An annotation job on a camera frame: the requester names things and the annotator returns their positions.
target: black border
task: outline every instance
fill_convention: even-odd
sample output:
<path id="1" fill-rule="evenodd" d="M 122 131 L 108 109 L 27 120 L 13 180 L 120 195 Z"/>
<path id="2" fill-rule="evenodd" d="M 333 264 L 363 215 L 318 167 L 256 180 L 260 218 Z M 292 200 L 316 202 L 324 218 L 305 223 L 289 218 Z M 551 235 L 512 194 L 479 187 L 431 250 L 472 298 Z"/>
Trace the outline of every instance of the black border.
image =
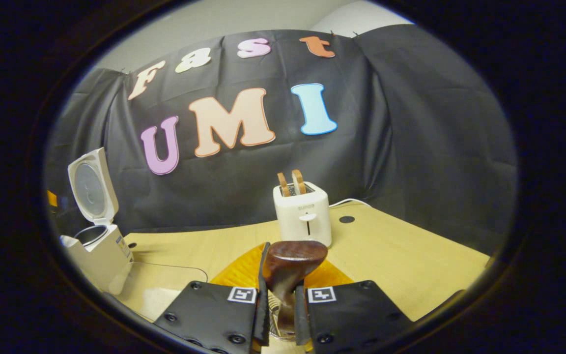
<path id="1" fill-rule="evenodd" d="M 0 347 L 80 352 L 61 347 L 77 342 L 85 352 L 173 351 L 172 340 L 108 305 L 59 262 L 54 242 L 43 242 L 49 225 L 38 196 L 45 117 L 58 110 L 44 98 L 67 94 L 76 81 L 67 70 L 92 63 L 114 43 L 106 38 L 175 4 L 38 4 L 0 5 Z M 404 351 L 566 352 L 566 4 L 388 5 L 445 40 L 492 85 L 514 129 L 521 195 L 513 237 L 490 271 L 419 324 L 434 329 L 427 336 L 412 332 L 384 351 L 416 340 Z M 64 332 L 72 340 L 56 337 Z"/>

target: table surface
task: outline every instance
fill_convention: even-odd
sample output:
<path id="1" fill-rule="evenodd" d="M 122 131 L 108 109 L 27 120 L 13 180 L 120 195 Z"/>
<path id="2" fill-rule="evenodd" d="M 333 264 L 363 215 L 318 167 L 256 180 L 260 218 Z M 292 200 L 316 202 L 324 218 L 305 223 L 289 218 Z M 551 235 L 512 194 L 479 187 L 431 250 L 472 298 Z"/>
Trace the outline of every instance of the table surface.
<path id="1" fill-rule="evenodd" d="M 344 224 L 339 221 L 343 216 L 355 221 Z M 358 202 L 331 208 L 330 217 L 333 242 L 327 259 L 355 282 L 375 281 L 412 321 L 469 287 L 489 260 L 483 253 Z M 132 251 L 138 264 L 117 298 L 141 313 L 146 289 L 180 291 L 191 280 L 211 280 L 253 247 L 278 240 L 276 220 L 189 233 L 130 233 L 126 241 L 137 243 Z M 277 340 L 262 351 L 304 352 L 303 347 Z"/>

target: letter m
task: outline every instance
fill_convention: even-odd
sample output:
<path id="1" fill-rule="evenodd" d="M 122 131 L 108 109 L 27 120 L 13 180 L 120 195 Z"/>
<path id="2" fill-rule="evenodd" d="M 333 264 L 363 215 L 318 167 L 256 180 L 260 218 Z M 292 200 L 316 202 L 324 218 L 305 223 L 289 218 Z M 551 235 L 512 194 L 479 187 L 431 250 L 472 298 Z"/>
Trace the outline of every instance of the letter m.
<path id="1" fill-rule="evenodd" d="M 216 132 L 228 148 L 233 148 L 241 125 L 242 145 L 254 146 L 273 141 L 275 135 L 268 128 L 263 111 L 264 96 L 265 89 L 245 89 L 237 95 L 230 113 L 213 97 L 193 101 L 189 110 L 196 114 L 198 127 L 196 156 L 205 157 L 220 152 L 220 144 L 213 141 L 213 132 Z"/>

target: purple letter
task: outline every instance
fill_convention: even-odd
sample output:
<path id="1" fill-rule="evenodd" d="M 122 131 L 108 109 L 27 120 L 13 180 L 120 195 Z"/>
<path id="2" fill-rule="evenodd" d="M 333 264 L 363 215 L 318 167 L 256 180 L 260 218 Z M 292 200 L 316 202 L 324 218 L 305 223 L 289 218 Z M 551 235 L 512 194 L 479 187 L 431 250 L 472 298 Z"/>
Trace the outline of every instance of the purple letter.
<path id="1" fill-rule="evenodd" d="M 156 127 L 150 127 L 141 133 L 143 141 L 143 150 L 145 159 L 148 162 L 150 170 L 157 175 L 165 175 L 173 171 L 178 165 L 178 141 L 176 140 L 175 126 L 178 123 L 178 117 L 172 116 L 165 119 L 161 123 L 161 128 L 166 131 L 167 139 L 167 159 L 161 161 L 157 155 L 157 144 L 154 141 L 154 135 L 157 134 Z"/>

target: white cable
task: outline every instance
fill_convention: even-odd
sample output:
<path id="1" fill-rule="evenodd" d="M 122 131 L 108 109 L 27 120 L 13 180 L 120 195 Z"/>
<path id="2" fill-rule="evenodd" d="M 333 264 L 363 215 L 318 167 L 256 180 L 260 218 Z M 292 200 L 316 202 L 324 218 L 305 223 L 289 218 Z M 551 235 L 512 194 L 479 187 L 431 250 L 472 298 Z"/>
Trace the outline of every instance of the white cable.
<path id="1" fill-rule="evenodd" d="M 346 203 L 346 202 L 360 202 L 360 203 L 364 204 L 365 206 L 370 206 L 370 204 L 368 204 L 368 203 L 366 203 L 366 202 L 362 202 L 362 201 L 359 200 L 359 199 L 347 198 L 347 199 L 344 199 L 344 200 L 340 200 L 340 201 L 337 202 L 337 203 L 331 204 L 329 207 L 330 207 L 330 208 L 333 208 L 333 207 L 335 207 L 335 206 L 339 206 L 340 204 L 344 204 L 344 203 Z"/>

